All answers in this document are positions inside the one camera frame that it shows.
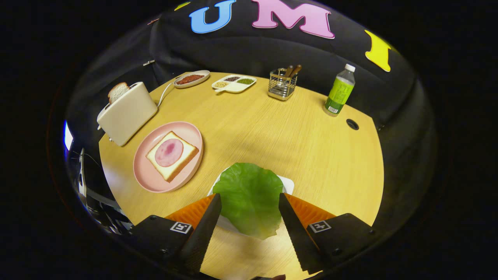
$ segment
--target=pink letter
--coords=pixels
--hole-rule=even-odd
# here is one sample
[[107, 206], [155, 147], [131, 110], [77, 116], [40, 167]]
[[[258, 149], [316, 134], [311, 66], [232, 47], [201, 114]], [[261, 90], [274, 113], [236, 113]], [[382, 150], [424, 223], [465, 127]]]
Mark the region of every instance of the pink letter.
[[330, 11], [311, 4], [302, 4], [295, 9], [291, 9], [280, 0], [252, 0], [259, 6], [257, 21], [252, 25], [257, 28], [275, 28], [278, 23], [273, 21], [272, 13], [275, 14], [283, 25], [291, 29], [296, 23], [304, 18], [304, 24], [299, 27], [301, 31], [320, 36], [327, 39], [334, 39], [334, 34], [330, 32], [329, 19], [327, 15]]

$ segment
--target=water bottle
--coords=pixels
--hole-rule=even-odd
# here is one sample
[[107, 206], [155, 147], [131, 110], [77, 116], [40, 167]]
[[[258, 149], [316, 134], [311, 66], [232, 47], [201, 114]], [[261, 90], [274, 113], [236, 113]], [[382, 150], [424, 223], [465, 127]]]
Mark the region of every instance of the water bottle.
[[337, 116], [341, 111], [349, 97], [349, 94], [351, 94], [351, 91], [355, 86], [355, 77], [353, 76], [354, 71], [354, 66], [346, 64], [344, 70], [337, 74], [334, 86], [332, 86], [329, 97], [324, 105], [324, 109], [327, 114]]

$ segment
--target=bread slice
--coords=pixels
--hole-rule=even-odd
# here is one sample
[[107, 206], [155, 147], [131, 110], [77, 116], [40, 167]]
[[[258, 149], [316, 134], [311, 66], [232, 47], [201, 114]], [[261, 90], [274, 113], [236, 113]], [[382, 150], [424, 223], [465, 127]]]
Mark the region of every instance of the bread slice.
[[[155, 161], [155, 153], [159, 146], [168, 139], [178, 139], [183, 144], [183, 152], [180, 158], [172, 165], [168, 167], [163, 167]], [[152, 163], [154, 168], [161, 174], [164, 180], [170, 183], [176, 175], [195, 157], [199, 152], [195, 146], [191, 145], [189, 142], [183, 140], [181, 137], [176, 135], [173, 131], [168, 132], [148, 153], [145, 157]]]
[[116, 100], [118, 100], [119, 97], [121, 97], [125, 92], [129, 90], [129, 86], [127, 83], [122, 82], [117, 85], [115, 85], [111, 91], [109, 91], [109, 94], [107, 94], [107, 97], [109, 98], [109, 103], [112, 104]]

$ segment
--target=lettuce leaf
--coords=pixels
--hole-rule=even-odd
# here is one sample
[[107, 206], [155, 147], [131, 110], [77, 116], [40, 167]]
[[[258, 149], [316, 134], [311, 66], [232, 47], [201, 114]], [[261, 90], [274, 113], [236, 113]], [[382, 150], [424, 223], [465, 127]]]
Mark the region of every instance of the lettuce leaf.
[[221, 196], [221, 215], [239, 232], [263, 240], [276, 235], [280, 225], [278, 199], [282, 188], [282, 180], [271, 170], [235, 163], [221, 173], [213, 193]]

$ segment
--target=letter u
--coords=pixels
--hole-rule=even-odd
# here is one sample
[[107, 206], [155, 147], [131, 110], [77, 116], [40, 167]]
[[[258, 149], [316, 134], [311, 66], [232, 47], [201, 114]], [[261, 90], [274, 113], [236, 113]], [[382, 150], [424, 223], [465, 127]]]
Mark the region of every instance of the letter u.
[[232, 18], [232, 3], [236, 0], [227, 0], [215, 4], [215, 7], [220, 9], [218, 20], [213, 23], [206, 23], [205, 12], [209, 7], [201, 8], [189, 15], [191, 20], [192, 31], [195, 33], [208, 33], [213, 32], [227, 25]]

